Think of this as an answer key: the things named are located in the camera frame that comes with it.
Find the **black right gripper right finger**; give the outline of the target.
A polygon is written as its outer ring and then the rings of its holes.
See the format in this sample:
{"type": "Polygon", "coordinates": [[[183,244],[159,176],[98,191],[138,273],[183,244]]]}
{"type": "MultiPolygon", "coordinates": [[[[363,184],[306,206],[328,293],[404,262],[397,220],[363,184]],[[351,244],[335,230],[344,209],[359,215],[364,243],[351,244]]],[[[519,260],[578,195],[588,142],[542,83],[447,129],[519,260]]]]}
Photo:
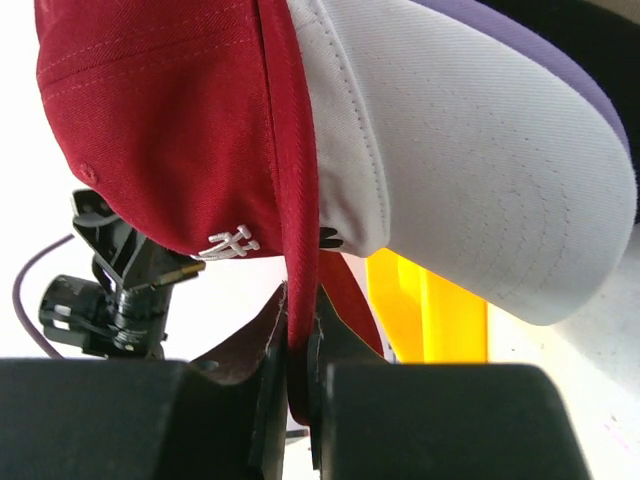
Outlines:
{"type": "Polygon", "coordinates": [[[395,364],[317,297],[311,447],[324,479],[585,479],[550,378],[525,364],[395,364]]]}

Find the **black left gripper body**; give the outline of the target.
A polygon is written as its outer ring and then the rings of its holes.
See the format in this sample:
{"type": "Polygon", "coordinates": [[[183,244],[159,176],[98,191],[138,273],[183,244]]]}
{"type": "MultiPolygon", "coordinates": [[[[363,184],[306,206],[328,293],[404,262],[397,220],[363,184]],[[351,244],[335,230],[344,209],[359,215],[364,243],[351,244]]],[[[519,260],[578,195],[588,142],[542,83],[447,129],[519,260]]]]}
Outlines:
{"type": "Polygon", "coordinates": [[[173,287],[196,278],[205,263],[173,252],[125,222],[91,189],[72,193],[75,232],[114,282],[116,312],[154,318],[169,310],[173,287]]]}

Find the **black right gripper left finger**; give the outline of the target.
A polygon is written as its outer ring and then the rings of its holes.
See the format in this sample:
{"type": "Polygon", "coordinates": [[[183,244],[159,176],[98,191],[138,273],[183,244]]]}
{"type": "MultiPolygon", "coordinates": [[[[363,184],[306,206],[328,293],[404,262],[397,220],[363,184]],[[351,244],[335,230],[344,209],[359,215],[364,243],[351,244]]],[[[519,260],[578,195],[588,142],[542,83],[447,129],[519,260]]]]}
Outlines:
{"type": "Polygon", "coordinates": [[[1,364],[5,479],[278,479],[286,290],[191,363],[1,364]]]}

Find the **red baseball cap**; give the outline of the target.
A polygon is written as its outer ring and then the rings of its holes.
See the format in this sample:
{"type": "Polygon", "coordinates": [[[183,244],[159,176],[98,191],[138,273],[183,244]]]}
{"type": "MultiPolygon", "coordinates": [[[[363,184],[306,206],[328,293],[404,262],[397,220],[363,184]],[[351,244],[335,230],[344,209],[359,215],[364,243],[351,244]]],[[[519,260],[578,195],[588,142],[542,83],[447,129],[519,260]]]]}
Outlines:
{"type": "Polygon", "coordinates": [[[320,188],[320,132],[284,1],[38,1],[37,83],[73,174],[158,244],[204,261],[281,256],[289,406],[306,378],[317,290],[375,351],[342,253],[382,238],[349,191],[320,188]]]}

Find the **white baseball cap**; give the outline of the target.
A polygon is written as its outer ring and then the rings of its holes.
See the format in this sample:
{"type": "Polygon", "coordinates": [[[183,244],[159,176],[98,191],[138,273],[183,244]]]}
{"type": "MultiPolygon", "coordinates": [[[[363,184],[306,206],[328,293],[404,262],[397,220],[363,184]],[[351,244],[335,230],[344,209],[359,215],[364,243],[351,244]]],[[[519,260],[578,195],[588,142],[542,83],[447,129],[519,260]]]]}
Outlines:
{"type": "Polygon", "coordinates": [[[292,1],[320,188],[382,248],[535,325],[619,263],[637,187],[600,113],[543,66],[417,1],[292,1]]]}

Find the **purple baseball cap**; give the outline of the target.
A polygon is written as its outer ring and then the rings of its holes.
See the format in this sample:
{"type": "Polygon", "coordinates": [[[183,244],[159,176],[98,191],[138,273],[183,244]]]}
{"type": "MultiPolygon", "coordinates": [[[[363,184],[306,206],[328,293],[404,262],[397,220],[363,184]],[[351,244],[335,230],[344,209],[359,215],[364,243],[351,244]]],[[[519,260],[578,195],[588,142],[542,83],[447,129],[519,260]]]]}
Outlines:
{"type": "Polygon", "coordinates": [[[417,4],[471,27],[524,55],[560,78],[586,99],[608,122],[630,152],[616,108],[594,78],[573,58],[542,36],[478,1],[424,0],[417,4]]]}

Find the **black baseball cap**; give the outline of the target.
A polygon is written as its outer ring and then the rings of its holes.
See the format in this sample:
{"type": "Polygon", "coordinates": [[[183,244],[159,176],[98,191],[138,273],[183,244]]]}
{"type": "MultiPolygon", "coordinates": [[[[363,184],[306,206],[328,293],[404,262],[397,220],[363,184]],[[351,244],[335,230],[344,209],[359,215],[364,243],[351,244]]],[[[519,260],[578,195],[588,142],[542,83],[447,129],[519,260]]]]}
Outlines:
{"type": "Polygon", "coordinates": [[[487,6],[539,34],[579,63],[610,98],[639,169],[639,3],[491,0],[487,6]]]}

